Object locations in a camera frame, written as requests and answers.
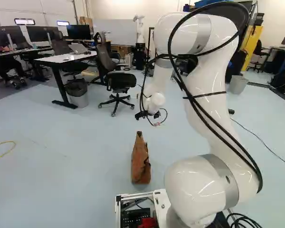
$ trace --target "yellow cabinet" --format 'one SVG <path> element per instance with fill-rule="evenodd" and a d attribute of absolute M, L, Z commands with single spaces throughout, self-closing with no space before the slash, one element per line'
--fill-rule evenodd
<path fill-rule="evenodd" d="M 250 63 L 253 52 L 257 46 L 257 41 L 260 39 L 262 30 L 263 30 L 263 26 L 249 26 L 248 27 L 248 33 L 247 33 L 248 35 L 244 37 L 244 41 L 241 46 L 241 50 L 245 50 L 247 52 L 247 57 L 242 67 L 242 71 L 245 71 L 248 64 Z"/>

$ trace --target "white robot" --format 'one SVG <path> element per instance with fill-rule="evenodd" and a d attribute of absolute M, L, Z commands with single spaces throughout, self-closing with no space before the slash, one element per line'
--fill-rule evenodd
<path fill-rule="evenodd" d="M 137 21 L 137 42 L 136 43 L 144 43 L 143 37 L 143 19 L 144 15 L 135 15 L 133 21 Z"/>
<path fill-rule="evenodd" d="M 153 37 L 159 54 L 168 53 L 171 31 L 187 14 L 168 13 L 158 20 Z M 174 55 L 203 53 L 222 45 L 237 31 L 235 24 L 225 17 L 197 14 L 175 32 L 171 52 Z M 226 68 L 237 47 L 238 37 L 221 49 L 199 56 L 198 65 L 184 83 L 192 96 L 199 96 L 196 101 L 200 106 L 239 141 L 231 125 L 226 93 L 221 93 L 225 91 Z M 165 86 L 172 72 L 169 59 L 156 60 L 152 83 L 143 90 L 143 106 L 148 114 L 156 114 L 164 105 Z M 164 185 L 171 206 L 166 211 L 165 224 L 171 228 L 203 228 L 214 220 L 217 212 L 254 197 L 262 180 L 252 168 L 255 164 L 248 165 L 209 130 L 189 99 L 184 99 L 184 106 L 190 125 L 208 140 L 211 149 L 208 154 L 177 161 L 167 169 Z M 227 143 L 251 162 L 233 140 L 204 113 L 201 115 Z"/>

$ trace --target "brown paper bag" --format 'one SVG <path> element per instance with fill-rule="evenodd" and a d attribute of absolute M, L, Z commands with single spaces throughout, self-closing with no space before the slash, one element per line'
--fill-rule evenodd
<path fill-rule="evenodd" d="M 151 165 L 147 143 L 143 140 L 143 133 L 137 132 L 131 159 L 131 178 L 135 184 L 149 184 L 151 181 Z"/>

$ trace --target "white wall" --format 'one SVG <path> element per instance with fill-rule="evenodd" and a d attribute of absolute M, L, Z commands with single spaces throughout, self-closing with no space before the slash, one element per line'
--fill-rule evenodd
<path fill-rule="evenodd" d="M 133 19 L 136 14 L 145 15 L 146 43 L 149 27 L 154 27 L 157 20 L 168 12 L 182 11 L 185 3 L 189 3 L 189 0 L 90 0 L 92 18 Z"/>
<path fill-rule="evenodd" d="M 91 1 L 90 0 L 75 0 L 75 5 L 76 5 L 76 12 L 77 12 L 77 17 L 78 20 L 80 17 L 89 17 L 92 18 L 92 10 L 91 10 Z"/>
<path fill-rule="evenodd" d="M 71 0 L 0 0 L 0 25 L 13 26 L 15 18 L 34 19 L 37 26 L 57 26 L 57 20 L 76 24 Z M 65 35 L 66 27 L 58 27 Z M 21 30 L 26 38 L 25 26 Z"/>
<path fill-rule="evenodd" d="M 280 46 L 285 37 L 285 0 L 258 0 L 258 12 L 265 13 L 262 46 Z"/>

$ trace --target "yellow cable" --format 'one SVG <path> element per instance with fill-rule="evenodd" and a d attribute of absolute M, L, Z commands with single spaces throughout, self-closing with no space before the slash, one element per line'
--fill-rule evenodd
<path fill-rule="evenodd" d="M 11 152 L 11 151 L 16 147 L 16 143 L 15 143 L 14 141 L 0 142 L 0 145 L 1 145 L 1 144 L 5 144 L 5 143 L 10 143 L 10 142 L 14 144 L 13 147 L 12 147 L 11 149 L 9 149 L 8 151 L 6 151 L 4 154 L 2 154 L 2 155 L 0 156 L 0 158 L 2 158 L 3 156 L 5 156 L 5 155 L 8 154 L 9 152 Z"/>

